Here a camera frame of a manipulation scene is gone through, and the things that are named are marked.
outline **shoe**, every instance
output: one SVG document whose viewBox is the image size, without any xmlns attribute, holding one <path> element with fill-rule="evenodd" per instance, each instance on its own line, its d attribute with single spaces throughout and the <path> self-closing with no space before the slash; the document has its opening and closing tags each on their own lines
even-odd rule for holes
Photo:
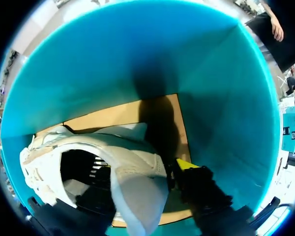
<svg viewBox="0 0 295 236">
<path fill-rule="evenodd" d="M 161 157 L 144 141 L 145 131 L 146 124 L 139 123 L 75 135 L 58 126 L 45 136 L 33 138 L 21 151 L 26 184 L 46 204 L 53 206 L 58 198 L 76 208 L 76 197 L 87 191 L 91 178 L 100 168 L 110 167 L 112 199 L 129 235 L 150 235 L 160 221 L 168 187 Z M 69 160 L 65 160 L 68 152 L 75 150 L 93 159 L 87 163 L 88 157 L 75 152 L 68 168 L 61 166 Z"/>
</svg>

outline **teal box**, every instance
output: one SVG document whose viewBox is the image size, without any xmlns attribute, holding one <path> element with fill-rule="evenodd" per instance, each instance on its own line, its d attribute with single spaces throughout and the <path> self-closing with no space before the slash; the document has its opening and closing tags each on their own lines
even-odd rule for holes
<svg viewBox="0 0 295 236">
<path fill-rule="evenodd" d="M 94 111 L 173 93 L 192 163 L 214 172 L 235 209 L 256 210 L 280 148 L 267 63 L 238 19 L 178 0 L 102 7 L 58 28 L 28 58 L 1 125 L 3 162 L 22 204 L 33 213 L 27 199 L 40 202 L 20 167 L 20 151 L 33 134 Z M 199 234 L 193 219 L 186 219 L 158 227 L 153 236 Z M 127 232 L 110 227 L 107 235 Z"/>
<path fill-rule="evenodd" d="M 282 150 L 295 151 L 295 106 L 287 107 L 283 114 Z"/>
</svg>

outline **white wall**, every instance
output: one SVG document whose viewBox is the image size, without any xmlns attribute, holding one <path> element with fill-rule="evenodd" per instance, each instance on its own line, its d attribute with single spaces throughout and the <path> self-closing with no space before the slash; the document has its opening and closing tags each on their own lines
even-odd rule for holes
<svg viewBox="0 0 295 236">
<path fill-rule="evenodd" d="M 53 0 L 45 0 L 28 18 L 12 42 L 11 48 L 23 54 L 31 41 L 58 11 Z"/>
</svg>

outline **person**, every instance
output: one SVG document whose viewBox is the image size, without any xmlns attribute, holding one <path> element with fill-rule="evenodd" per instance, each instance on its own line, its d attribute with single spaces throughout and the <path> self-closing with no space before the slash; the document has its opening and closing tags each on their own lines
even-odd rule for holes
<svg viewBox="0 0 295 236">
<path fill-rule="evenodd" d="M 259 37 L 282 70 L 295 64 L 295 0 L 260 0 L 265 13 L 246 25 Z"/>
<path fill-rule="evenodd" d="M 286 92 L 287 95 L 292 94 L 295 91 L 295 77 L 288 77 L 286 79 L 287 81 L 287 86 L 289 87 L 289 90 Z"/>
</svg>

